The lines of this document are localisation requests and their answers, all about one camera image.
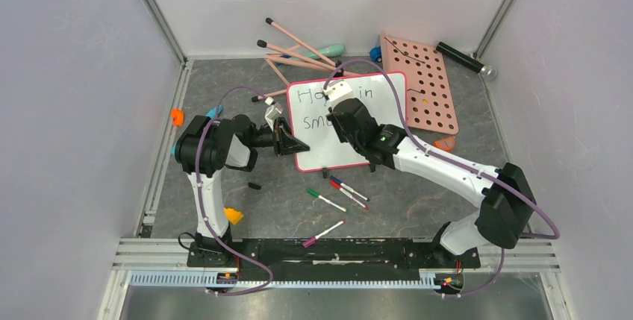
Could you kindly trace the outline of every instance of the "pink perforated board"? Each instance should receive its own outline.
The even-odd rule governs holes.
[[[454,135],[455,117],[449,79],[442,54],[433,46],[380,33],[382,66],[407,76],[407,125]]]

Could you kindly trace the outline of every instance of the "gray floor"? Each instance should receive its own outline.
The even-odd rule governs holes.
[[[467,289],[488,277],[467,274]],[[132,286],[122,319],[552,319],[543,293],[537,274],[503,274],[482,293],[446,300],[417,289],[271,289],[216,298],[203,289]]]
[[[502,166],[501,142],[493,122],[484,85],[471,71],[445,60],[460,132],[453,153],[479,163]],[[281,67],[290,82],[325,78],[324,72]],[[354,72],[374,72],[365,65]],[[183,111],[190,119],[206,114],[230,87],[249,85],[264,92],[281,89],[283,83],[263,59],[208,60],[193,64]],[[251,103],[252,94],[236,91],[225,101],[223,116],[244,113],[259,125],[264,123],[264,104]],[[276,98],[285,105],[285,95]],[[434,132],[414,131],[427,142],[444,138]],[[330,233],[332,237],[421,236],[432,237],[447,221],[458,220],[474,207],[456,194],[425,179],[379,167],[369,173],[367,166],[340,169],[334,175],[372,200],[363,211],[323,180],[320,172],[302,173],[294,157],[275,157],[272,149],[259,151],[253,172],[223,172],[222,191],[226,207],[244,213],[232,227],[235,237],[310,237],[341,218],[332,206],[315,202],[305,189],[310,187],[339,201],[350,211],[347,223]],[[263,186],[247,187],[247,182]],[[169,162],[158,205],[153,238],[174,238],[196,229],[196,206],[191,185],[172,158]]]

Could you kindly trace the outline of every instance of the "orange toy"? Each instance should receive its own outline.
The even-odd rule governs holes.
[[[172,118],[174,126],[182,126],[184,124],[184,113],[179,109],[172,109]]]
[[[450,152],[455,147],[455,138],[453,136],[435,141],[435,147],[440,150]]]

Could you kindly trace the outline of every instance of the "purple cable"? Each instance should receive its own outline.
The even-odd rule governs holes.
[[[219,110],[219,106],[222,104],[222,101],[224,101],[224,98],[230,92],[235,91],[237,89],[248,89],[248,90],[251,90],[252,92],[255,92],[256,94],[261,95],[262,97],[264,97],[264,99],[266,99],[266,96],[264,96],[264,94],[262,92],[259,92],[259,91],[255,90],[255,89],[251,88],[251,87],[245,87],[245,86],[234,87],[234,88],[232,88],[229,91],[224,93],[224,95],[222,96],[222,98],[218,102],[216,110]],[[207,122],[207,124],[205,126],[205,129],[202,130],[202,135],[200,136],[200,141],[198,141],[198,149],[196,150],[196,182],[198,184],[200,184],[200,182],[202,182],[202,178],[200,176],[200,154],[202,153],[202,143],[205,141],[205,137],[207,136],[207,132],[209,131],[209,128],[218,119],[219,118],[214,117],[211,121]],[[218,296],[245,295],[245,294],[249,294],[249,293],[252,293],[252,292],[257,292],[258,290],[261,290],[264,287],[268,286],[268,284],[272,283],[272,271],[270,270],[270,268],[268,268],[264,264],[258,262],[257,260],[251,259],[251,258],[247,257],[246,255],[241,254],[240,252],[231,249],[231,247],[226,245],[220,239],[220,237],[217,235],[215,230],[213,230],[213,228],[211,227],[211,224],[208,221],[207,212],[205,211],[205,206],[202,203],[202,187],[200,187],[200,186],[198,187],[198,204],[200,206],[200,214],[202,215],[202,218],[205,221],[205,225],[207,225],[207,228],[209,228],[209,231],[211,232],[211,234],[213,234],[213,237],[216,240],[216,242],[218,242],[224,249],[226,249],[227,251],[229,251],[231,254],[235,255],[236,257],[240,257],[240,258],[244,259],[245,261],[247,261],[249,263],[253,263],[256,266],[258,266],[258,267],[262,268],[263,270],[265,270],[266,273],[268,273],[268,281],[266,283],[263,283],[261,285],[252,287],[250,289],[240,290],[239,292],[219,292],[219,293],[217,293],[217,295]]]
[[[391,88],[391,92],[393,92],[393,97],[396,98],[396,106],[398,108],[398,115],[400,116],[400,121],[402,122],[402,127],[405,129],[405,132],[407,134],[407,136],[409,136],[409,138],[411,139],[411,141],[414,143],[414,145],[419,148],[420,150],[422,150],[423,152],[425,152],[426,154],[430,154],[433,157],[439,158],[440,160],[450,163],[453,166],[457,166],[460,167],[462,169],[465,169],[468,172],[474,173],[474,174],[479,174],[479,170],[468,166],[466,164],[463,164],[459,161],[453,160],[451,158],[448,158],[446,156],[444,156],[443,154],[438,154],[437,152],[433,152],[432,150],[428,150],[426,147],[424,147],[420,142],[418,142],[418,140],[414,137],[413,133],[411,132],[411,129],[409,129],[409,127],[407,126],[407,122],[405,120],[405,115],[402,112],[402,106],[400,105],[400,100],[398,99],[398,93],[396,91],[396,87],[393,85],[393,82],[391,81],[391,79],[389,78],[389,75],[387,75],[387,73],[376,63],[372,63],[371,61],[365,60],[365,59],[352,59],[352,60],[347,60],[344,63],[341,63],[339,66],[337,66],[336,69],[334,69],[332,71],[332,73],[330,74],[330,76],[328,76],[327,80],[325,80],[325,84],[323,84],[323,89],[325,89],[328,84],[330,84],[330,81],[334,78],[334,75],[339,72],[341,69],[343,69],[344,67],[347,67],[349,65],[352,64],[356,64],[356,63],[365,63],[368,65],[373,66],[376,70],[378,70],[385,78],[385,80],[387,80],[387,83],[389,84],[389,87]],[[507,184],[504,181],[501,181],[500,179],[497,179],[496,177],[486,174],[486,173],[481,173],[479,174],[480,177],[485,178],[489,181],[492,181],[493,183],[496,183],[498,185],[500,185],[501,187],[503,187],[504,189],[506,189],[507,191],[509,191],[510,193],[512,193],[512,195],[514,195],[515,197],[517,197],[518,199],[520,199],[522,202],[524,202],[525,204],[527,204],[530,208],[532,208],[533,211],[535,211],[544,221],[545,223],[547,223],[547,225],[552,229],[552,232],[554,233],[553,235],[549,235],[549,234],[538,234],[538,233],[522,233],[522,236],[527,236],[530,238],[540,238],[540,239],[558,239],[561,237],[561,232],[558,231],[558,227],[556,227],[556,225],[554,224],[554,222],[545,214],[545,212],[540,209],[534,202],[532,202],[529,198],[525,197],[521,192],[517,191],[516,189],[512,188],[509,184]],[[467,295],[471,295],[471,294],[476,294],[477,292],[480,292],[486,288],[488,288],[490,285],[494,284],[497,280],[497,278],[499,277],[499,274],[501,274],[501,269],[503,268],[503,261],[505,259],[505,250],[503,248],[501,248],[501,260],[499,261],[499,268],[497,268],[495,274],[492,276],[492,278],[484,285],[480,286],[477,289],[474,290],[470,290],[468,292],[465,292],[464,294],[460,294],[459,296],[457,295],[453,295],[449,297],[452,298],[461,298],[463,296],[467,296]]]

